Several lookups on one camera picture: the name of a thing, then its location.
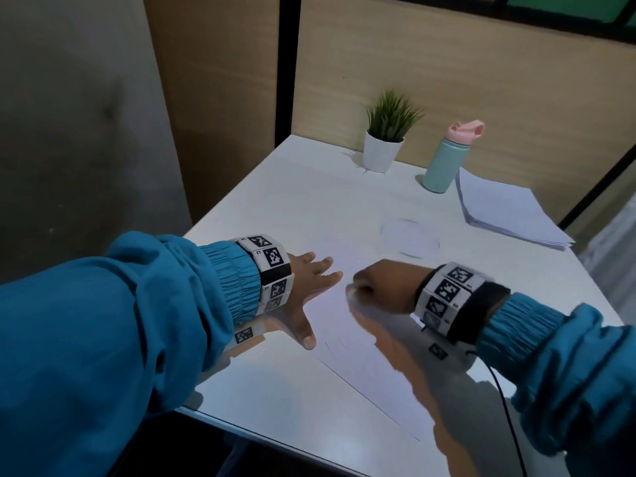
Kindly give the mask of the person's right forearm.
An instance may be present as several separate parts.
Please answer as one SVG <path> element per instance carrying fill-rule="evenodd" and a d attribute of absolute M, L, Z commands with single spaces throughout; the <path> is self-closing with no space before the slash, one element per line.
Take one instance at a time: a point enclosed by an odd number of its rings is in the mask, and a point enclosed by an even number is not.
<path fill-rule="evenodd" d="M 482 361 L 516 387 L 521 428 L 542 455 L 565 454 L 571 477 L 636 477 L 636 327 L 605 326 L 521 293 L 476 339 Z"/>

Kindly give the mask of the marker-patterned left wristband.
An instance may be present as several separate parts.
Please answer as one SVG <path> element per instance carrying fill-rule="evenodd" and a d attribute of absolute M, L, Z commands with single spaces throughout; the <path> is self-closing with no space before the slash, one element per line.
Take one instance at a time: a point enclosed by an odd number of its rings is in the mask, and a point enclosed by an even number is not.
<path fill-rule="evenodd" d="M 267 234 L 235 238 L 232 242 L 247 252 L 259 272 L 261 289 L 256 316 L 285 305 L 292 291 L 294 273 L 282 244 Z"/>

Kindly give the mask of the marker-patterned wristband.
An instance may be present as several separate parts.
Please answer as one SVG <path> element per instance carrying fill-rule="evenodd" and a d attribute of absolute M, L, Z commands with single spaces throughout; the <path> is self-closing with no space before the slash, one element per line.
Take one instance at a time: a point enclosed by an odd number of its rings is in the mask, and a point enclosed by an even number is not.
<path fill-rule="evenodd" d="M 415 295 L 414 315 L 453 344 L 475 345 L 490 317 L 511 290 L 460 263 L 443 264 L 427 275 Z"/>
<path fill-rule="evenodd" d="M 247 252 L 259 272 L 261 289 L 256 316 L 285 305 L 292 291 L 294 273 L 282 244 L 267 234 L 235 238 L 232 242 Z"/>

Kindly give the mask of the green plant in white pot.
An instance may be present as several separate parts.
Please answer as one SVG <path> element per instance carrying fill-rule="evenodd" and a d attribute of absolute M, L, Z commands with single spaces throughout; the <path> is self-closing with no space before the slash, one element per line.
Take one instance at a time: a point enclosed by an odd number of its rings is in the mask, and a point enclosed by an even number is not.
<path fill-rule="evenodd" d="M 415 108 L 406 95 L 386 89 L 365 106 L 368 128 L 364 135 L 362 167 L 385 174 L 396 159 L 407 132 L 424 117 L 423 110 Z"/>

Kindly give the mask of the marker-patterned right wristband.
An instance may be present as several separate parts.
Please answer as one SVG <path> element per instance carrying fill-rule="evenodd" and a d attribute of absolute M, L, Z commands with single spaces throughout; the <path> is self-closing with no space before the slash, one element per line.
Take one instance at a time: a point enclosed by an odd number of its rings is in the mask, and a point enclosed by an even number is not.
<path fill-rule="evenodd" d="M 453 344 L 475 345 L 490 317 L 511 290 L 460 263 L 443 264 L 427 275 L 415 295 L 414 315 Z"/>

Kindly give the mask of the round white paper piece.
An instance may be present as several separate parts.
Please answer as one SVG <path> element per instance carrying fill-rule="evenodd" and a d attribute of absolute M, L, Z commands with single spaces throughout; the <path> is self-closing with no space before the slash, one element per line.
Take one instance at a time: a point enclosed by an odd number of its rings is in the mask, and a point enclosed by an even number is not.
<path fill-rule="evenodd" d="M 426 226 L 409 219 L 390 219 L 380 228 L 380 239 L 387 249 L 416 259 L 437 259 L 440 241 Z"/>

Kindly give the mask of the teal bottle with pink lid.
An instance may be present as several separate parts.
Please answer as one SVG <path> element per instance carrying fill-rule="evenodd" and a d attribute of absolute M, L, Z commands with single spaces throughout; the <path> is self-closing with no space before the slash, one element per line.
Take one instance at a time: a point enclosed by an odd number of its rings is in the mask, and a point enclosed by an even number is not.
<path fill-rule="evenodd" d="M 484 131 L 485 123 L 480 120 L 457 122 L 448 127 L 426 169 L 423 188 L 437 194 L 445 193 L 455 180 L 471 146 Z"/>

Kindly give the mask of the black partition frame post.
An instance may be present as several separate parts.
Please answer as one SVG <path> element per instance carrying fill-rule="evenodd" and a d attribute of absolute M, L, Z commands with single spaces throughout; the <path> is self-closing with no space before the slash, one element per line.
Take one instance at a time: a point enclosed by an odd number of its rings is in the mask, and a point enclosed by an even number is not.
<path fill-rule="evenodd" d="M 275 147 L 290 136 L 298 57 L 301 0 L 279 0 Z"/>
<path fill-rule="evenodd" d="M 565 231 L 636 161 L 636 143 L 596 183 L 592 189 L 561 220 L 558 227 Z"/>

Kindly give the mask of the white paper sheet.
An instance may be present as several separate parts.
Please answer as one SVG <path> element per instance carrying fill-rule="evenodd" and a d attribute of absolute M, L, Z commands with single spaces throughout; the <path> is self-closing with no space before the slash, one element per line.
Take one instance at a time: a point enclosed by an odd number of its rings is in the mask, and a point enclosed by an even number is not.
<path fill-rule="evenodd" d="M 358 308 L 354 273 L 372 263 L 358 247 L 333 237 L 317 237 L 311 247 L 318 258 L 333 258 L 332 271 L 343 279 L 305 305 L 317 345 L 314 355 L 422 443 L 435 439 L 438 404 L 423 369 L 382 325 L 371 308 Z"/>

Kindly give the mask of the person's left hand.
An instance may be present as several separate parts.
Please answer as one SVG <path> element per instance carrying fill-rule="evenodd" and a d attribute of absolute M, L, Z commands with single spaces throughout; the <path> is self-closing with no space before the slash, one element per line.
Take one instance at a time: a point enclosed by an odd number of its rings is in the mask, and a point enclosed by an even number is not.
<path fill-rule="evenodd" d="M 288 254 L 288 256 L 290 257 L 291 268 L 294 273 L 294 283 L 290 298 L 282 307 L 266 313 L 266 318 L 273 320 L 278 328 L 284 330 L 298 342 L 296 337 L 296 313 L 305 313 L 305 304 L 337 285 L 344 274 L 341 271 L 330 272 L 332 267 L 323 275 L 311 274 L 305 266 L 305 258 L 316 258 L 314 252 L 307 252 L 300 256 Z"/>

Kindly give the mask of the person's left forearm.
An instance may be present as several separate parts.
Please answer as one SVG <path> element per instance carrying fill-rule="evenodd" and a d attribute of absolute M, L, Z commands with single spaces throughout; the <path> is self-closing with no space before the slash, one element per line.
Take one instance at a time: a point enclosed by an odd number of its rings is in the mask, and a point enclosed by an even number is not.
<path fill-rule="evenodd" d="M 0 286 L 0 477 L 106 477 L 256 314 L 232 241 L 129 232 L 104 256 Z"/>

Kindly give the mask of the person's right hand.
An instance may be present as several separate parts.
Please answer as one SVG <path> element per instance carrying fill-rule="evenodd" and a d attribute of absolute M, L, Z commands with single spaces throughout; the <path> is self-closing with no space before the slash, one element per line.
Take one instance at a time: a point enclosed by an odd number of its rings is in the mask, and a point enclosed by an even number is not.
<path fill-rule="evenodd" d="M 422 282 L 434 270 L 425 266 L 382 259 L 359 272 L 372 272 L 375 277 L 377 308 L 390 314 L 410 314 L 415 310 Z"/>

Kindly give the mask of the stack of white papers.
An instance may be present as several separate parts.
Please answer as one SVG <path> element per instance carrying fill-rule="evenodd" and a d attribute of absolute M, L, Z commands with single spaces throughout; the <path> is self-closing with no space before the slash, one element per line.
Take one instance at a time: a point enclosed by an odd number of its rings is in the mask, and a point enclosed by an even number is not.
<path fill-rule="evenodd" d="M 530 189 L 483 179 L 464 168 L 455 181 L 469 225 L 558 250 L 574 244 L 544 212 Z"/>

